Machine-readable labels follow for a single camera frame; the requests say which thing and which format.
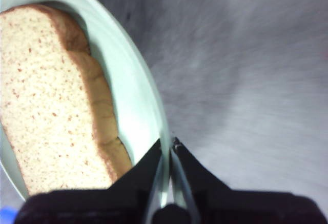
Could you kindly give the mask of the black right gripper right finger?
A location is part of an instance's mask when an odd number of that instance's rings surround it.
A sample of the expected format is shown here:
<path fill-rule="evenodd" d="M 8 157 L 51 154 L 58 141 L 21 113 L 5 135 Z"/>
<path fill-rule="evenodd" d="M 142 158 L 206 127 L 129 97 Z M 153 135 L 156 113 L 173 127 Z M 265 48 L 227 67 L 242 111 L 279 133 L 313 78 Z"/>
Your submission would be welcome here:
<path fill-rule="evenodd" d="M 233 190 L 208 171 L 178 140 L 172 158 L 184 191 L 200 223 L 325 223 L 317 204 L 308 197 L 287 192 Z"/>

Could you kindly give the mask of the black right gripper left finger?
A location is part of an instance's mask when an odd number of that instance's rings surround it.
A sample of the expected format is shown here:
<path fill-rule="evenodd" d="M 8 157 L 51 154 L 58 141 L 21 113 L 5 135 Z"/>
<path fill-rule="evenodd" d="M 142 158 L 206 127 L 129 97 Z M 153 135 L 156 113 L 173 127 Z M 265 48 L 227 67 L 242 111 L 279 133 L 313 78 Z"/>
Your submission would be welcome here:
<path fill-rule="evenodd" d="M 161 173 L 160 141 L 105 190 L 58 190 L 30 197 L 15 223 L 144 223 Z"/>

